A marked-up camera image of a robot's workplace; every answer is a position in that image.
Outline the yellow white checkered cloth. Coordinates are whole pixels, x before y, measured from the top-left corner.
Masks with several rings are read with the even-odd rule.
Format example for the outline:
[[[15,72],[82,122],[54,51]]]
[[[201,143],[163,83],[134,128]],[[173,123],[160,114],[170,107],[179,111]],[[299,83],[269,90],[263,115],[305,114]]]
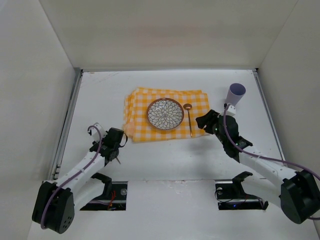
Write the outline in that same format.
[[[202,137],[196,118],[209,110],[202,90],[137,87],[124,99],[123,130],[135,143]]]

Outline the copper spoon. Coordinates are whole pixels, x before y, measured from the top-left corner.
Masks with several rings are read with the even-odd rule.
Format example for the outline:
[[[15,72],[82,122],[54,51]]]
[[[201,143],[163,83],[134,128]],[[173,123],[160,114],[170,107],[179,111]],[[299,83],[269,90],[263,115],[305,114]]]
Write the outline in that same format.
[[[191,116],[190,116],[190,110],[192,109],[192,105],[190,103],[185,103],[183,105],[183,108],[187,110],[189,132],[190,132],[190,136],[193,137],[192,123],[191,123]]]

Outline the lavender cup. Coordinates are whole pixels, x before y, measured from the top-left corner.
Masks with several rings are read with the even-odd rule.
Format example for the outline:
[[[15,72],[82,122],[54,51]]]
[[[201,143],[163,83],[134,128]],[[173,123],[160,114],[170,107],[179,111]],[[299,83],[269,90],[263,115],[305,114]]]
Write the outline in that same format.
[[[236,106],[246,93],[246,88],[240,83],[233,83],[229,86],[224,105]]]

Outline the floral patterned bowl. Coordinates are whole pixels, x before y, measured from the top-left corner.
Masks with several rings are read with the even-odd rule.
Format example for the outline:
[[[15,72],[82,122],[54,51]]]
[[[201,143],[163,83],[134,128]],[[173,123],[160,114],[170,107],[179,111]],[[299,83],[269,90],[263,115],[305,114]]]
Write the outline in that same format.
[[[146,119],[151,126],[161,131],[171,131],[184,120],[184,109],[179,102],[171,98],[158,98],[149,104]]]

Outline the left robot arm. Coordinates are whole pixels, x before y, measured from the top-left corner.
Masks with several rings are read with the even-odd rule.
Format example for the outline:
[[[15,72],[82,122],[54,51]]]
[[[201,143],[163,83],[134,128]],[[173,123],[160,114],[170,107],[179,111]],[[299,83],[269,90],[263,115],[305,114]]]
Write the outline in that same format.
[[[42,229],[63,234],[80,210],[124,210],[127,183],[114,182],[100,171],[118,159],[128,137],[118,128],[104,130],[98,123],[87,129],[92,146],[65,175],[44,181],[37,194],[31,219]]]

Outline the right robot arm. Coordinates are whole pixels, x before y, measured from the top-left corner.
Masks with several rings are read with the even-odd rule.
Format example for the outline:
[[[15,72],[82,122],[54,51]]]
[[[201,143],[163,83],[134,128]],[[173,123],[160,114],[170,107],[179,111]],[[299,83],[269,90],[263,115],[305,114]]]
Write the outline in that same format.
[[[242,195],[254,195],[273,203],[296,224],[311,219],[319,211],[320,189],[316,183],[319,176],[314,172],[304,167],[297,171],[288,167],[288,161],[263,156],[240,136],[235,118],[226,113],[210,110],[195,120],[199,129],[218,138],[230,158],[266,179],[261,182],[248,171],[238,174],[232,182]]]

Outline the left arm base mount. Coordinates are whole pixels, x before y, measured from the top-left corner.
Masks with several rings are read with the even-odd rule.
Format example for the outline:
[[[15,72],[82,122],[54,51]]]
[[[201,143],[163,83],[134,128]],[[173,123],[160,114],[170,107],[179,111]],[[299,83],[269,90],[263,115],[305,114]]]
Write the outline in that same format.
[[[108,194],[94,198],[80,211],[125,211],[127,208],[128,182],[114,181]]]

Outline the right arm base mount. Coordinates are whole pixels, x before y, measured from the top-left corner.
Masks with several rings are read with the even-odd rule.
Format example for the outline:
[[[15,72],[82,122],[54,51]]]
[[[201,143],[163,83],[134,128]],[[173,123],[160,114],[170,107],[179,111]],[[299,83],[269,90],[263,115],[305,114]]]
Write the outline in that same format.
[[[261,210],[265,211],[269,202],[252,194],[245,193],[239,183],[232,180],[215,182],[215,199],[220,211]]]

